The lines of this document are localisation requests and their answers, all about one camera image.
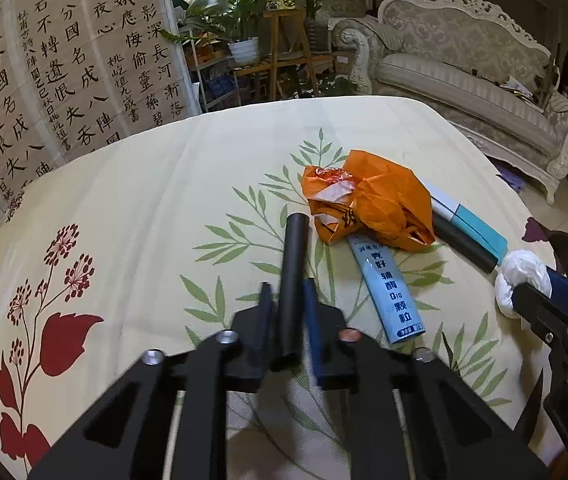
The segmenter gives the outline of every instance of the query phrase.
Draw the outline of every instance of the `floral tablecloth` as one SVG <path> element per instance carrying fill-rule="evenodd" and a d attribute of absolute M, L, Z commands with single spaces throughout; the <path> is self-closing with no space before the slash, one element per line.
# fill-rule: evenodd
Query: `floral tablecloth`
<path fill-rule="evenodd" d="M 510 250 L 554 266 L 550 245 L 521 241 L 529 212 L 489 161 L 413 100 L 253 105 L 123 139 L 30 184 L 0 227 L 0 459 L 11 473 L 25 478 L 144 349 L 188 351 L 252 306 L 260 282 L 277 284 L 286 217 L 308 212 L 302 168 L 340 165 L 352 148 L 411 168 Z M 398 349 L 435 349 L 513 426 L 547 352 L 497 313 L 494 273 L 439 242 L 395 257 L 427 328 Z M 387 344 L 346 242 L 313 233 L 307 270 L 323 301 Z M 339 396 L 317 389 L 308 362 L 228 404 L 229 478 L 349 477 Z M 548 458 L 557 440 L 540 414 L 532 448 Z"/>

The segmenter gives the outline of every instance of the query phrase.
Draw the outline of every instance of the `sofa cushion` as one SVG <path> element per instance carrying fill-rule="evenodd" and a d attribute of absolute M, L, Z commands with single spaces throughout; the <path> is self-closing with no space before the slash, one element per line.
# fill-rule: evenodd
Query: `sofa cushion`
<path fill-rule="evenodd" d="M 459 108 L 542 152 L 556 151 L 557 136 L 542 113 L 493 83 L 455 67 L 411 54 L 390 54 L 377 66 L 375 78 Z"/>

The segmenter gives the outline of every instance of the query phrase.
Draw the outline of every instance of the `crumpled white bag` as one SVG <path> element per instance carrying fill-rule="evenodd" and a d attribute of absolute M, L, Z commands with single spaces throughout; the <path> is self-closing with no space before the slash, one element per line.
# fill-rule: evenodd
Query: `crumpled white bag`
<path fill-rule="evenodd" d="M 544 296 L 550 298 L 552 284 L 546 265 L 531 251 L 512 251 L 501 262 L 495 280 L 495 298 L 499 311 L 510 319 L 519 318 L 513 308 L 513 289 L 522 283 L 530 283 Z M 522 319 L 522 330 L 529 330 L 530 324 Z"/>

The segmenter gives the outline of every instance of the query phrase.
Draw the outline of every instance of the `black cylinder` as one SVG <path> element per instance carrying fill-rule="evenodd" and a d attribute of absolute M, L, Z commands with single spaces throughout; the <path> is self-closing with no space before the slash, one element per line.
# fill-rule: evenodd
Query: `black cylinder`
<path fill-rule="evenodd" d="M 434 211 L 433 229 L 438 238 L 441 238 L 484 272 L 489 274 L 497 266 L 497 256 Z"/>
<path fill-rule="evenodd" d="M 286 219 L 284 256 L 279 280 L 277 309 L 277 356 L 272 369 L 282 370 L 301 361 L 302 317 L 304 315 L 304 260 L 308 244 L 309 218 L 293 213 Z"/>

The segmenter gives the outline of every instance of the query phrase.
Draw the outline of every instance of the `orange plastic bag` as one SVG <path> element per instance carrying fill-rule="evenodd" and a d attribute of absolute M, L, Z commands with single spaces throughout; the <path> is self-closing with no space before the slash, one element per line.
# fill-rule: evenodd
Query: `orange plastic bag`
<path fill-rule="evenodd" d="M 362 227 L 407 251 L 435 241 L 428 190 L 408 168 L 372 153 L 352 150 L 342 169 L 307 166 L 302 192 L 326 243 Z"/>

